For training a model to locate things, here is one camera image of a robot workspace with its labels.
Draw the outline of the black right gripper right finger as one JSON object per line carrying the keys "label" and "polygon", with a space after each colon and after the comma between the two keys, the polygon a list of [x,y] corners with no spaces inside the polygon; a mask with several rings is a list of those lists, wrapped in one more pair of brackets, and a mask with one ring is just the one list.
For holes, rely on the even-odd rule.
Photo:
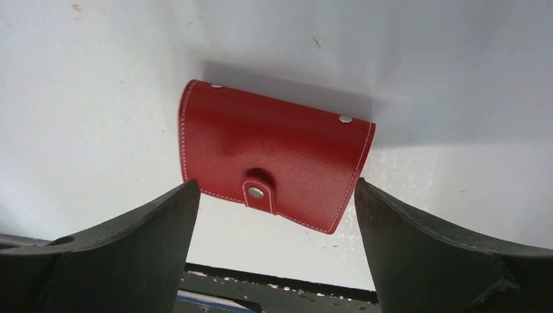
{"label": "black right gripper right finger", "polygon": [[360,179],[355,211],[383,312],[551,312],[552,251],[463,228]]}

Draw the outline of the red leather card holder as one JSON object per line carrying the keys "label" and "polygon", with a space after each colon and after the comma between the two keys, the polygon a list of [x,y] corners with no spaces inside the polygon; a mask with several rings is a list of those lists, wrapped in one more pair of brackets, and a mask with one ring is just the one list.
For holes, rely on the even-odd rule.
{"label": "red leather card holder", "polygon": [[375,130],[362,119],[191,80],[178,113],[181,173],[206,195],[332,234]]}

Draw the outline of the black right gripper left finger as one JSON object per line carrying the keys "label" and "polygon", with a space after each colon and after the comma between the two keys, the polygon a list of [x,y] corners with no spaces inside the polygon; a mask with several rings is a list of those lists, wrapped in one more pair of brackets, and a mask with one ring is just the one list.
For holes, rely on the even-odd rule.
{"label": "black right gripper left finger", "polygon": [[2,312],[171,312],[200,202],[196,180],[45,245],[1,250]]}

